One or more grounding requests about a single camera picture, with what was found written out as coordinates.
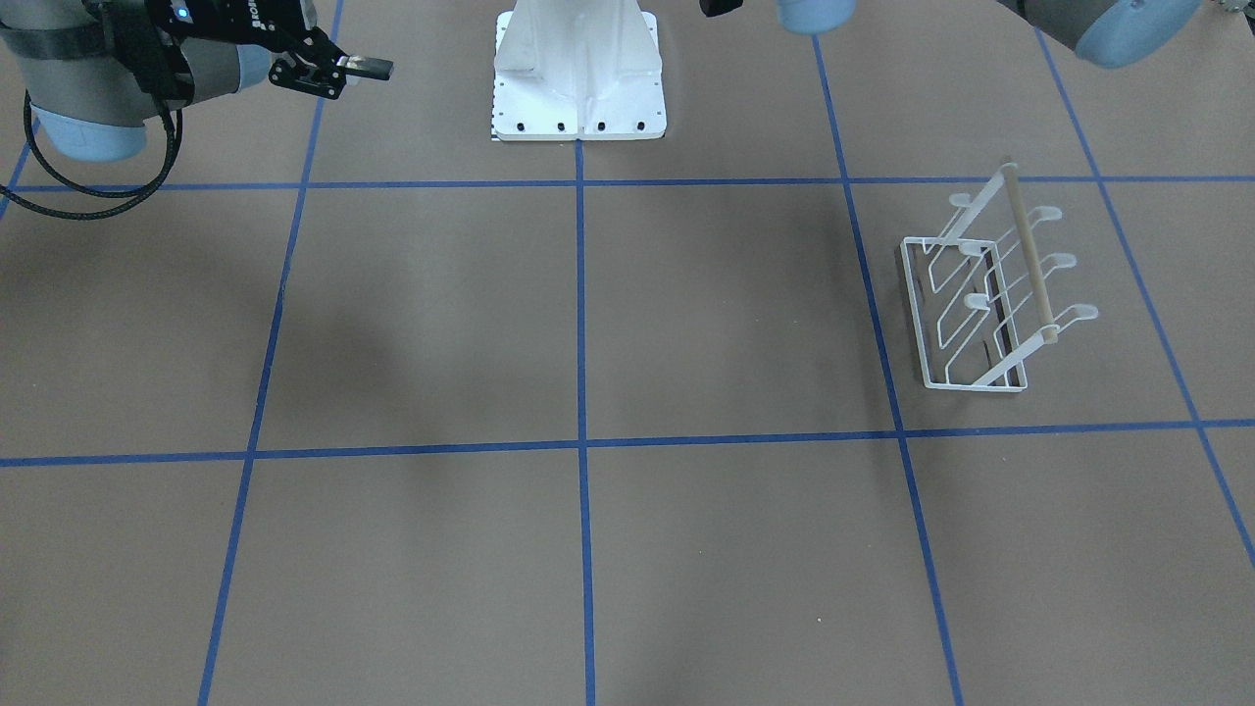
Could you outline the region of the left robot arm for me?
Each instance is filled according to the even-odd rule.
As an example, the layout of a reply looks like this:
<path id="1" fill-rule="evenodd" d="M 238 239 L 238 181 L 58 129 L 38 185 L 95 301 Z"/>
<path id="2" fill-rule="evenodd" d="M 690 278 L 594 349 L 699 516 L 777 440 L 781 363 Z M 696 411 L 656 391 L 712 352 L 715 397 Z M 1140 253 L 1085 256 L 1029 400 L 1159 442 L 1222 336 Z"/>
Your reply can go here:
<path id="1" fill-rule="evenodd" d="M 1132 66 L 1173 40 L 1201 1 L 998 1 L 1077 58 L 1103 69 Z M 853 18 L 857 1 L 776 1 L 781 28 L 830 33 Z"/>

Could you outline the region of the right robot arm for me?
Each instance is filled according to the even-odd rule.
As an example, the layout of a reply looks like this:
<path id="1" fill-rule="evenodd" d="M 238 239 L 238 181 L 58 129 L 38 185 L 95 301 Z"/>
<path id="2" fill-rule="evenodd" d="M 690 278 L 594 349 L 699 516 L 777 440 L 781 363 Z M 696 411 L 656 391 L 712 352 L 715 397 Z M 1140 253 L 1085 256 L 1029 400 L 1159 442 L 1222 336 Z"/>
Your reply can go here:
<path id="1" fill-rule="evenodd" d="M 5 1 L 3 46 L 18 60 L 56 149 L 128 161 L 151 118 L 264 82 L 338 99 L 393 63 L 353 55 L 310 1 Z"/>

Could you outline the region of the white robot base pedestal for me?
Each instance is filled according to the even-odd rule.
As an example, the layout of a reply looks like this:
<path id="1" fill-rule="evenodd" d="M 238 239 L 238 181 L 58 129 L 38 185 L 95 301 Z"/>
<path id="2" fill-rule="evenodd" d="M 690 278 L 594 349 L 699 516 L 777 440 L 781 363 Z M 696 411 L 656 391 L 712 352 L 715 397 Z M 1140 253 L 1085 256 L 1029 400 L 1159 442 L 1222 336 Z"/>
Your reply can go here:
<path id="1" fill-rule="evenodd" d="M 494 26 L 489 134 L 654 140 L 668 130 L 658 19 L 636 1 L 517 1 Z"/>

